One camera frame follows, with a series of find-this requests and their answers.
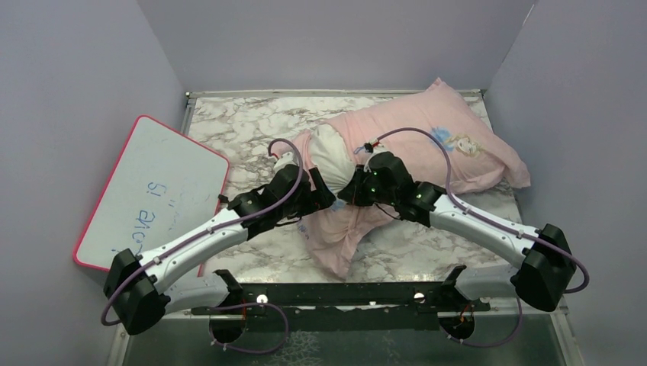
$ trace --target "black cable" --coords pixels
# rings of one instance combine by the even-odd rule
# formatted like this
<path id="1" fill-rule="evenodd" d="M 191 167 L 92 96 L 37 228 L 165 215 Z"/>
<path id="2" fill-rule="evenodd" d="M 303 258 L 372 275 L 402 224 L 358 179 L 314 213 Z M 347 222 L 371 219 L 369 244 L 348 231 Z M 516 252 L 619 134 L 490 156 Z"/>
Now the black cable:
<path id="1" fill-rule="evenodd" d="M 386 212 L 386 210 L 384 208 L 382 208 L 379 204 L 375 204 L 375 206 L 377 206 L 377 208 L 379 208 L 382 212 L 387 214 L 391 219 L 394 219 L 394 220 L 399 220 L 400 219 L 400 217 L 395 217 L 395 216 L 391 215 L 390 213 Z"/>

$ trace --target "whiteboard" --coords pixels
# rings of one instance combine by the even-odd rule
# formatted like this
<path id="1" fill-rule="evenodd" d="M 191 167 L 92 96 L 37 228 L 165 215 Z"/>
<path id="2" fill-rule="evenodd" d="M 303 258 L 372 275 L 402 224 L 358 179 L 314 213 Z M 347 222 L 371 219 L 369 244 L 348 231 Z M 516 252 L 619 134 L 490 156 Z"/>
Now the whiteboard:
<path id="1" fill-rule="evenodd" d="M 151 117 L 138 117 L 74 261 L 107 271 L 126 248 L 136 255 L 177 239 L 213 217 L 228 171 L 223 156 Z"/>

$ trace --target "pillow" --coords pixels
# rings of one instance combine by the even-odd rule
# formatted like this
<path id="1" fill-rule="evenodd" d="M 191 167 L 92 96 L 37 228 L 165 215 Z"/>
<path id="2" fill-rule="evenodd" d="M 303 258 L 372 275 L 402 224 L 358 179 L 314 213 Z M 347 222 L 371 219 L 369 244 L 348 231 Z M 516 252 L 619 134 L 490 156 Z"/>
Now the pillow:
<path id="1" fill-rule="evenodd" d="M 483 191 L 506 178 L 514 188 L 530 185 L 530 174 L 517 153 L 495 136 L 469 108 L 463 97 L 437 79 L 426 91 L 349 111 L 300 133 L 293 142 L 306 171 L 318 167 L 329 189 L 337 194 L 350 181 L 355 164 L 369 154 L 356 150 L 364 143 L 399 127 L 429 131 L 445 147 L 452 162 L 451 187 L 456 194 Z M 444 186 L 446 162 L 428 137 L 400 132 L 381 141 L 402 159 L 416 181 Z M 289 148 L 273 146 L 283 156 Z M 291 154 L 275 166 L 279 169 Z M 298 229 L 309 253 L 339 278 L 346 278 L 357 244 L 372 229 L 393 219 L 377 207 L 354 207 L 337 200 L 330 208 L 304 217 Z"/>

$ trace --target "red whiteboard frame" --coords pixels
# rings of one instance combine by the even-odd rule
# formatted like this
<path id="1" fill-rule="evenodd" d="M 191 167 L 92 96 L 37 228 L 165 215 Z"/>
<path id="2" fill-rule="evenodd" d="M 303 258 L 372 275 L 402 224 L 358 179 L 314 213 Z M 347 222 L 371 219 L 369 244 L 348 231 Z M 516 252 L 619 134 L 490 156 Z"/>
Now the red whiteboard frame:
<path id="1" fill-rule="evenodd" d="M 162 122 L 159 122 L 155 118 L 153 118 L 153 117 L 151 117 L 149 115 L 146 115 L 146 114 L 142 114 L 139 117 L 137 117 L 137 119 L 135 120 L 135 123 L 131 127 L 130 132 L 128 133 L 128 138 L 126 139 L 126 142 L 124 143 L 124 146 L 121 148 L 121 151 L 119 152 L 119 157 L 117 158 L 117 161 L 112 166 L 112 170 L 110 171 L 110 175 L 108 176 L 108 180 L 105 182 L 105 185 L 104 185 L 103 189 L 101 190 L 101 194 L 99 195 L 97 203 L 95 204 L 95 208 L 92 210 L 92 214 L 90 215 L 90 217 L 88 219 L 88 222 L 85 223 L 85 226 L 83 227 L 83 231 L 81 232 L 81 236 L 79 237 L 79 240 L 77 240 L 76 244 L 74 245 L 74 250 L 72 252 L 72 259 L 74 260 L 74 262 L 77 265 L 81 265 L 83 267 L 92 268 L 92 269 L 98 269 L 99 271 L 105 271 L 105 272 L 110 270 L 110 268 L 103 268 L 103 267 L 99 267 L 97 265 L 91 265 L 89 263 L 81 262 L 79 260 L 79 258 L 77 257 L 76 253 L 79 251 L 79 247 L 81 246 L 81 243 L 83 242 L 83 239 L 85 238 L 85 235 L 88 232 L 88 228 L 90 227 L 90 223 L 94 219 L 95 214 L 97 212 L 97 209 L 99 207 L 99 204 L 101 203 L 101 200 L 103 199 L 103 196 L 104 196 L 106 190 L 108 189 L 108 186 L 110 185 L 110 181 L 112 180 L 112 176 L 114 175 L 114 172 L 117 170 L 117 166 L 119 165 L 119 162 L 121 161 L 121 157 L 124 155 L 124 151 L 126 150 L 126 146 L 130 142 L 130 138 L 133 136 L 133 132 L 135 131 L 135 127 L 137 126 L 140 119 L 142 119 L 142 118 L 148 118 L 150 120 L 153 120 L 153 121 L 157 122 L 158 124 L 160 124 L 161 126 L 164 126 L 164 127 L 168 128 L 169 130 L 177 133 L 179 136 L 182 136 L 185 139 L 187 139 L 187 140 L 199 145 L 200 147 L 202 147 L 202 148 L 204 148 L 204 149 L 206 149 L 206 150 L 220 156 L 221 158 L 223 158 L 227 162 L 227 171 L 225 172 L 225 179 L 223 181 L 223 186 L 220 188 L 219 193 L 220 194 L 224 193 L 224 187 L 227 184 L 227 179 L 229 178 L 229 171 L 230 171 L 230 167 L 231 167 L 229 159 L 227 159 L 227 157 L 223 156 L 222 154 L 220 154 L 219 152 L 213 150 L 212 148 L 210 148 L 208 146 L 205 146 L 205 145 L 199 143 L 198 141 L 195 141 L 195 140 L 191 139 L 190 137 L 181 134 L 177 130 L 166 126 L 165 124 L 163 124 Z M 219 210 L 220 210 L 220 201 L 218 201 L 218 203 L 216 204 L 214 214 L 217 214 L 217 212 Z M 202 265 L 200 265 L 200 268 L 198 269 L 198 277 L 200 277 L 200 276 L 202 276 Z"/>

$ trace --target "glass surface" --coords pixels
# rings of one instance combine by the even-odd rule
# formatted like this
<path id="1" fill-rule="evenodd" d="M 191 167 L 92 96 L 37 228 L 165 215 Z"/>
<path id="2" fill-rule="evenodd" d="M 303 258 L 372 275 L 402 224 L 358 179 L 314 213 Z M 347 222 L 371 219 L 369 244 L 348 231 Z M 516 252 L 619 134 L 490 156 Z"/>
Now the glass surface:
<path id="1" fill-rule="evenodd" d="M 164 319 L 141 335 L 131 336 L 125 365 L 566 365 L 551 316 L 525 315 L 510 343 L 470 348 L 448 340 L 440 331 L 414 330 L 293 332 L 272 355 L 245 355 L 210 346 L 207 319 Z M 517 317 L 478 316 L 473 342 L 496 342 L 510 334 Z M 280 333 L 246 333 L 239 347 L 275 345 Z"/>

